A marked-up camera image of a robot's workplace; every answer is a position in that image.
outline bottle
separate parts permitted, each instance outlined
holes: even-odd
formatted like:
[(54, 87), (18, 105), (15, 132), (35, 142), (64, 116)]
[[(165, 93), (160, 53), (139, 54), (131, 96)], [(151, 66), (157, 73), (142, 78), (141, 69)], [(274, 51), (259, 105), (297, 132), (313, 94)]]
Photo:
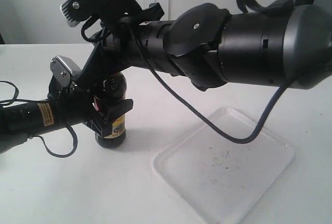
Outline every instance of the bottle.
[[(95, 98), (96, 110), (102, 108), (102, 101), (117, 101), (126, 98), (127, 81), (122, 73), (117, 73), (108, 77), (103, 83), (103, 94), (100, 98)], [(125, 115), (118, 118), (113, 123), (112, 134), (102, 138), (97, 133), (95, 138), (97, 143), (106, 149), (115, 149), (119, 147), (126, 139)]]

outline warning label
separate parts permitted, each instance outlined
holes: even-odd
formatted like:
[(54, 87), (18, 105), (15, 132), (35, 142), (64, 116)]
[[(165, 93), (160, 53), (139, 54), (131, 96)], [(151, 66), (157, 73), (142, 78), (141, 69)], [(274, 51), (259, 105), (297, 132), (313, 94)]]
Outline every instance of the warning label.
[(49, 127), (54, 124), (54, 116), (50, 104), (38, 104), (41, 115), (43, 117), (44, 126)]

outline metal bracket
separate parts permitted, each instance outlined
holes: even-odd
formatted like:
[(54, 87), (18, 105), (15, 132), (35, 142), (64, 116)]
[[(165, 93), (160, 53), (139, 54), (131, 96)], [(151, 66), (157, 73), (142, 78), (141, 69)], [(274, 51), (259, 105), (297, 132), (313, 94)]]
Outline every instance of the metal bracket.
[(51, 61), (51, 71), (58, 83), (67, 88), (72, 83), (72, 77), (81, 73), (81, 69), (72, 59), (56, 55)]

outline screw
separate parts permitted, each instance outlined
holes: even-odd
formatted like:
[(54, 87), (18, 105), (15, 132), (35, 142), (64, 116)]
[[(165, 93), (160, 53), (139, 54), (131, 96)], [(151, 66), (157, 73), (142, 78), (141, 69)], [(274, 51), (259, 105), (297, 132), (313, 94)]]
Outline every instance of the screw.
[(197, 29), (199, 27), (199, 23), (196, 23), (194, 26), (193, 26), (193, 29)]
[(73, 2), (73, 8), (75, 10), (79, 9), (79, 3), (78, 2)]

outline transparent tray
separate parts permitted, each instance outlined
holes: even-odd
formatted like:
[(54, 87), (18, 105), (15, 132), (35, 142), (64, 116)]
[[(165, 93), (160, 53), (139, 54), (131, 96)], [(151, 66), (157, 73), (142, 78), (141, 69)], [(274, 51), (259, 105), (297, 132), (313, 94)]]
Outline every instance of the transparent tray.
[[(256, 126), (229, 107), (211, 121), (239, 138)], [(293, 148), (266, 129), (252, 143), (237, 145), (202, 124), (158, 153), (153, 168), (207, 223), (238, 223), (293, 157)]]

